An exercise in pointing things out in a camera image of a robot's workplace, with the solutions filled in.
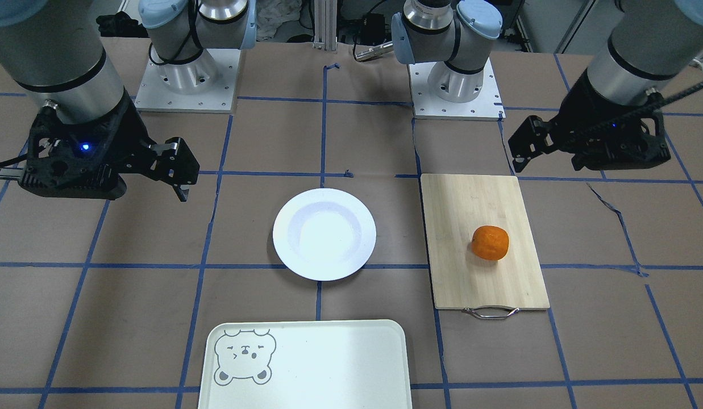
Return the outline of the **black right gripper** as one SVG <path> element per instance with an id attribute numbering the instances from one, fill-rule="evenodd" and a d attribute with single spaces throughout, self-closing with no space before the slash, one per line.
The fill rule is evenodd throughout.
<path id="1" fill-rule="evenodd" d="M 32 122 L 22 189 L 41 197 L 115 200 L 126 192 L 120 174 L 133 173 L 171 185 L 180 202 L 188 201 L 197 158 L 181 137 L 154 142 L 128 93 L 107 114 L 82 124 L 62 122 L 58 109 L 45 100 Z"/>

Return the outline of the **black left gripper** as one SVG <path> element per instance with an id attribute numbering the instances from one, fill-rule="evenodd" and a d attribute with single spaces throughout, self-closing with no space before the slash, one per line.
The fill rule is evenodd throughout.
<path id="1" fill-rule="evenodd" d="M 531 160 L 554 151 L 570 153 L 575 170 L 643 170 L 670 161 L 663 115 L 658 109 L 634 113 L 664 98 L 658 91 L 642 95 L 644 102 L 633 106 L 611 102 L 584 72 L 551 121 L 528 116 L 513 132 L 513 170 L 521 173 Z"/>

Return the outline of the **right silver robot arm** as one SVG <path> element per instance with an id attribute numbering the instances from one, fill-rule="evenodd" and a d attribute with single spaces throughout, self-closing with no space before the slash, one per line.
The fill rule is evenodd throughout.
<path id="1" fill-rule="evenodd" d="M 0 1 L 0 65 L 39 105 L 27 151 L 0 180 L 40 197 L 115 200 L 123 173 L 187 201 L 200 165 L 181 137 L 157 143 L 86 18 L 88 1 Z M 166 88 L 193 94 L 219 80 L 211 49 L 250 49 L 254 1 L 141 1 L 149 62 Z"/>

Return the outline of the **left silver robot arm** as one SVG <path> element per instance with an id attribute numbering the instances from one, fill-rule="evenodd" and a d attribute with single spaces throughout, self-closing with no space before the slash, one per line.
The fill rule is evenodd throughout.
<path id="1" fill-rule="evenodd" d="M 595 57 L 549 120 L 528 116 L 508 139 L 513 169 L 555 151 L 575 170 L 640 170 L 670 161 L 662 108 L 703 89 L 703 81 L 662 90 L 703 51 L 703 1 L 615 1 L 601 21 L 535 2 L 526 23 L 532 50 L 589 50 Z M 391 18 L 391 44 L 404 65 L 431 63 L 427 88 L 439 100 L 468 103 L 502 32 L 487 1 L 406 1 Z"/>

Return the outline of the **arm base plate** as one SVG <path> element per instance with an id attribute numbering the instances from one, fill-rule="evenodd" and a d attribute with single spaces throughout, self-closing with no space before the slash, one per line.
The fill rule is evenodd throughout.
<path id="1" fill-rule="evenodd" d="M 239 80 L 239 49 L 204 49 L 184 65 L 158 65 L 151 52 L 135 106 L 142 112 L 231 114 Z"/>
<path id="2" fill-rule="evenodd" d="M 492 62 L 474 74 L 454 72 L 444 62 L 408 65 L 414 118 L 498 121 L 506 117 Z"/>

